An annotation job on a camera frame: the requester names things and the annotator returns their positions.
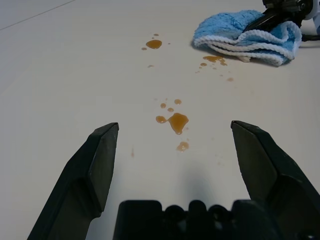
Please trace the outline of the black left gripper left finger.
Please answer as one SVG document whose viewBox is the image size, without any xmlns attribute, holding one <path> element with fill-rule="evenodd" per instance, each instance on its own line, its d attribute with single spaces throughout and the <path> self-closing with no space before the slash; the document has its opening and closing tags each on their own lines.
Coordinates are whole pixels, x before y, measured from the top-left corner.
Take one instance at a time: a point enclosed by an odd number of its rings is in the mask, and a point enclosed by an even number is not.
<svg viewBox="0 0 320 240">
<path fill-rule="evenodd" d="M 30 240 L 84 240 L 105 210 L 115 164 L 119 124 L 95 129 L 60 174 L 32 228 Z"/>
</svg>

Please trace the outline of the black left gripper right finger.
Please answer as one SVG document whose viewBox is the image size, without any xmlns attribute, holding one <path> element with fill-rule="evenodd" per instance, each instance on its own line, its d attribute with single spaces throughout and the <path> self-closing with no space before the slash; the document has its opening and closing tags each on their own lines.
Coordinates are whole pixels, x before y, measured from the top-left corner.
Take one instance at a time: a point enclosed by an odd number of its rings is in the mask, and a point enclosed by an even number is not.
<svg viewBox="0 0 320 240">
<path fill-rule="evenodd" d="M 320 194 L 298 164 L 258 126 L 234 120 L 230 127 L 251 200 L 268 208 L 286 240 L 318 240 Z"/>
</svg>

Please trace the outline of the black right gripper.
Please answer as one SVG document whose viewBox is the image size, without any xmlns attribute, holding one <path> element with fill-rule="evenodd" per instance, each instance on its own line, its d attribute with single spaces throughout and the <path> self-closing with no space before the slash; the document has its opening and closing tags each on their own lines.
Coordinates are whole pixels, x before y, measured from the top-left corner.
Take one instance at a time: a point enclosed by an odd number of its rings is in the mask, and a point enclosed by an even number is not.
<svg viewBox="0 0 320 240">
<path fill-rule="evenodd" d="M 270 32 L 283 22 L 285 16 L 283 13 L 299 16 L 302 20 L 313 18 L 312 0 L 263 0 L 262 3 L 269 10 L 266 10 L 261 17 L 248 24 L 244 32 L 251 30 Z"/>
</svg>

